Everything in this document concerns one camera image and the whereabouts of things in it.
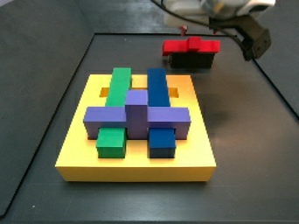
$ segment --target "black table surface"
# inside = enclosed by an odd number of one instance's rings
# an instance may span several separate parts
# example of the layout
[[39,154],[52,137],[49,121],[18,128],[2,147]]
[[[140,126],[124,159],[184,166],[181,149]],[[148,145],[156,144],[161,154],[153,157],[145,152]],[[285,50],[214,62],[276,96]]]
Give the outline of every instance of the black table surface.
[[[97,35],[2,223],[41,221],[299,221],[299,127],[253,62],[218,38],[210,70],[172,70],[177,36]],[[190,74],[217,168],[206,183],[66,183],[54,162],[89,74],[164,67]]]

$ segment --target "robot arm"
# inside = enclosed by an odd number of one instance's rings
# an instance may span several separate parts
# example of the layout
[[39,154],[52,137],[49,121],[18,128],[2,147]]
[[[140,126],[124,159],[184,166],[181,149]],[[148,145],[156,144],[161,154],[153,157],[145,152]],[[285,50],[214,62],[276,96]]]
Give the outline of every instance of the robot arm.
[[[258,59],[270,46],[270,38],[254,18],[274,3],[276,0],[164,0],[164,23],[170,27],[208,26],[237,42],[245,60]],[[226,28],[236,29],[244,38],[241,42],[222,30]]]

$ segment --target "red block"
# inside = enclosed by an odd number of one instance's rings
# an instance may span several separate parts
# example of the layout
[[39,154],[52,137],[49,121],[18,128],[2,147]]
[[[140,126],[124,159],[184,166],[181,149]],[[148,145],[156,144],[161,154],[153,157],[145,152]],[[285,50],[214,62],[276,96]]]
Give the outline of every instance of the red block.
[[170,53],[217,53],[220,42],[217,40],[201,40],[200,37],[189,37],[186,40],[165,40],[162,42],[162,56]]

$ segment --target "red and black block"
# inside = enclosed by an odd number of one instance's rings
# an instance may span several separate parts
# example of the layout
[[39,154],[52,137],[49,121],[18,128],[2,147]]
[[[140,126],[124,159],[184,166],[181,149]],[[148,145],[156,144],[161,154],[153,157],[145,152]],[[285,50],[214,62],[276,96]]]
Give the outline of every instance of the red and black block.
[[162,56],[169,56],[170,68],[210,68],[214,54],[220,51],[217,40],[165,40]]

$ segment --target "toy block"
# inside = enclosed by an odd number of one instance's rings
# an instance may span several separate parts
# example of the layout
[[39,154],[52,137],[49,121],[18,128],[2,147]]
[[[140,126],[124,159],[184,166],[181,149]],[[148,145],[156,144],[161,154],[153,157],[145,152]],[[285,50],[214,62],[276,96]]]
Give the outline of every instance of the toy block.
[[125,124],[128,139],[146,139],[146,90],[128,90],[125,94]]
[[[106,94],[106,103],[108,107],[124,107],[125,106],[125,98],[126,98],[126,90],[130,88],[130,68],[114,68],[112,79],[109,82],[109,90]],[[104,151],[105,158],[113,158],[116,154],[116,158],[121,158],[125,156],[124,150],[124,142],[126,141],[126,135],[124,128],[117,128],[112,130],[112,128],[100,128],[97,133],[97,155],[101,157],[100,152]],[[106,143],[110,143],[110,139],[114,139],[121,143],[106,147]]]
[[189,37],[186,40],[162,42],[162,56],[169,55],[170,68],[210,68],[214,53],[218,51],[217,40]]
[[189,37],[186,39],[186,52],[197,52],[200,50],[201,38]]
[[[172,98],[172,107],[186,107],[190,128],[186,140],[176,140],[174,159],[148,158],[145,140],[125,141],[125,158],[97,158],[94,140],[86,139],[82,118],[86,105],[104,107],[98,90],[108,88],[110,74],[92,74],[80,97],[69,131],[57,157],[56,169],[65,181],[92,182],[176,182],[208,181],[216,168],[201,110],[189,75],[166,75],[166,83],[177,88],[178,98]],[[146,75],[132,76],[132,87],[146,88]]]
[[98,128],[124,128],[126,112],[124,107],[88,107],[84,115],[88,139],[97,139]]
[[174,154],[173,129],[148,130],[148,157],[173,158]]
[[186,52],[185,40],[165,40],[162,42],[162,56],[168,56],[173,52]]
[[97,157],[124,158],[126,148],[125,129],[101,128],[97,133]]
[[148,107],[169,107],[165,71],[161,68],[146,70]]
[[190,127],[188,108],[149,107],[148,128],[174,129],[174,139],[185,140]]
[[169,56],[170,68],[210,68],[213,53],[173,52]]
[[217,53],[220,51],[220,42],[217,40],[202,40],[200,42],[200,53]]
[[130,88],[130,68],[114,68],[109,82],[106,106],[125,106],[126,90]]

